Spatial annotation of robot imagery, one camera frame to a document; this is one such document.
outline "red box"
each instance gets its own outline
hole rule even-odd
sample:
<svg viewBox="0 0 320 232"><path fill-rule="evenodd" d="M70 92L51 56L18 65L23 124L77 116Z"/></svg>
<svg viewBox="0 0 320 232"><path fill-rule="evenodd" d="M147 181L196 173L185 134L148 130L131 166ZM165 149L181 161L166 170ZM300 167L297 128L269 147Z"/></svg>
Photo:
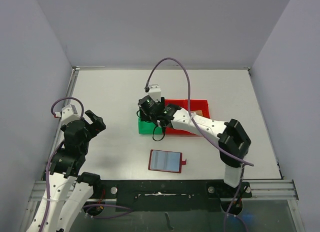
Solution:
<svg viewBox="0 0 320 232"><path fill-rule="evenodd" d="M173 104L180 106L184 108L185 110L188 110L188 100L164 100L165 106L168 104ZM202 111L202 115L204 117L210 118L209 114L209 106L207 100L190 100L190 110L191 111ZM182 130L174 130L171 128L167 128L165 131L168 135L193 135L192 133L188 131L182 131Z"/></svg>

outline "screw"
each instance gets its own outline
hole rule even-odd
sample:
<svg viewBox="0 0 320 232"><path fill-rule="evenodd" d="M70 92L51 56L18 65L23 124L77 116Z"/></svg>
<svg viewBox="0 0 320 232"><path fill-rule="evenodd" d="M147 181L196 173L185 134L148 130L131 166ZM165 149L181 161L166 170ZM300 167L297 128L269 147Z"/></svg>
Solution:
<svg viewBox="0 0 320 232"><path fill-rule="evenodd" d="M117 187L112 187L112 188L110 189L110 192L111 192L111 194L115 195L115 194L118 192Z"/></svg>
<svg viewBox="0 0 320 232"><path fill-rule="evenodd" d="M208 188L208 191L209 191L210 194L213 194L215 192L215 188L213 186L210 186Z"/></svg>

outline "white tabletop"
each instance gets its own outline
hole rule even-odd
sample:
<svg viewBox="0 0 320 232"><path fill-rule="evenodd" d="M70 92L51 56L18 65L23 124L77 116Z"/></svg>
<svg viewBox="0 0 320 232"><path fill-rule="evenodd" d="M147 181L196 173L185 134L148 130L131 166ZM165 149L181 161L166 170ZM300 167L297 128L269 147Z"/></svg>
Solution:
<svg viewBox="0 0 320 232"><path fill-rule="evenodd" d="M202 137L166 136L155 142L138 133L138 100L145 96L149 70L80 71L73 96L85 110L101 116L106 130L89 145L84 171L103 180L223 179L225 165L219 152ZM241 122L252 144L246 160L245 179L280 179L279 169L246 70L189 70L191 98L208 100L212 119ZM180 70L158 70L151 84L159 84L166 99L186 99L187 81ZM150 150L183 153L182 173L149 171Z"/></svg>

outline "green object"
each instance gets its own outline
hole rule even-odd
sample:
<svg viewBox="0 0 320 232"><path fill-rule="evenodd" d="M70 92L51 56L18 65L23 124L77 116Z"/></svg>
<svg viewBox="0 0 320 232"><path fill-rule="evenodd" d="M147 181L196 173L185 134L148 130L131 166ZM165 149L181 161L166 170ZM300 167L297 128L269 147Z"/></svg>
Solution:
<svg viewBox="0 0 320 232"><path fill-rule="evenodd" d="M152 122L145 122L141 121L140 118L138 118L138 129L139 129L139 134L142 135L152 135L155 124ZM157 127L156 130L154 131L155 135L162 135L162 130L160 127Z"/></svg>

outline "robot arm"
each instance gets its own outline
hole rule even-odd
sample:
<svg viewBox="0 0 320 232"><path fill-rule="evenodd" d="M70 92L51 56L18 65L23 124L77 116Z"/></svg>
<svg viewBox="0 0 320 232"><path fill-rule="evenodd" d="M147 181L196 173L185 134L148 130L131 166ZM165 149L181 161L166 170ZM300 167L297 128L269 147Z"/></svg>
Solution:
<svg viewBox="0 0 320 232"><path fill-rule="evenodd" d="M193 114L191 117L199 126L202 132L200 133L187 110L172 104L165 107L165 99L160 94L159 86L151 85L148 95L139 100L142 121L151 121L161 128L185 130L199 136L203 133L220 148L240 159L248 153L251 140L239 121L235 119L231 119L230 122L216 121ZM242 164L222 152L220 158L225 163L224 182L235 188L240 181Z"/></svg>
<svg viewBox="0 0 320 232"><path fill-rule="evenodd" d="M106 128L103 119L92 111L88 110L85 114L92 121L91 124L78 115L73 105L64 107L61 113L55 113L55 117L61 118L64 148L60 146L57 149L49 168L50 199L47 199L46 190L27 232L56 232L57 225L60 227L58 230L63 229L66 232L70 229L83 204L94 193L92 188L94 184L90 180L86 181L87 177L83 181L77 180L78 183L71 199L64 205L69 189L86 161L85 156L88 153L90 140ZM91 177L94 179L94 183L100 180L98 175L91 175ZM49 203L49 209L46 213L47 203ZM41 229L45 215L46 220Z"/></svg>

